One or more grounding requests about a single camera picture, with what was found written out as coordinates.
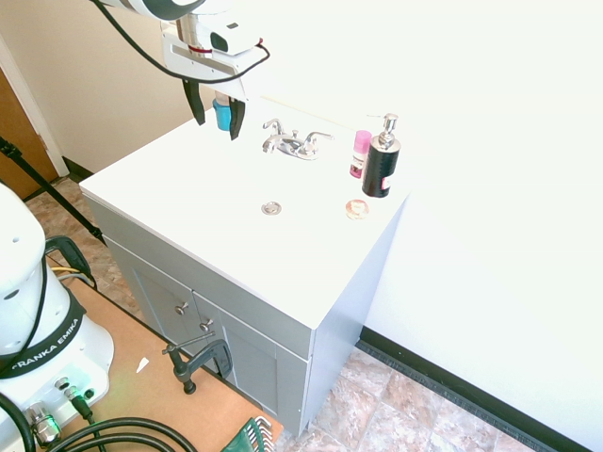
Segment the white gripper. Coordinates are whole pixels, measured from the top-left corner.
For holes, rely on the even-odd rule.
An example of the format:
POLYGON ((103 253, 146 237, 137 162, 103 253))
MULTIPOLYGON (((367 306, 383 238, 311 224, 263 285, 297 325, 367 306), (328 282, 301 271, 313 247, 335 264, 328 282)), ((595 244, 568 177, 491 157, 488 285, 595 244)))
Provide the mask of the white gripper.
MULTIPOLYGON (((196 79, 203 85, 230 96, 231 140, 238 138, 246 104, 254 90, 245 75, 262 61, 262 39, 230 12, 188 14, 161 24, 165 67, 196 79)), ((200 86, 185 79, 187 103, 198 125, 205 124, 200 86)))

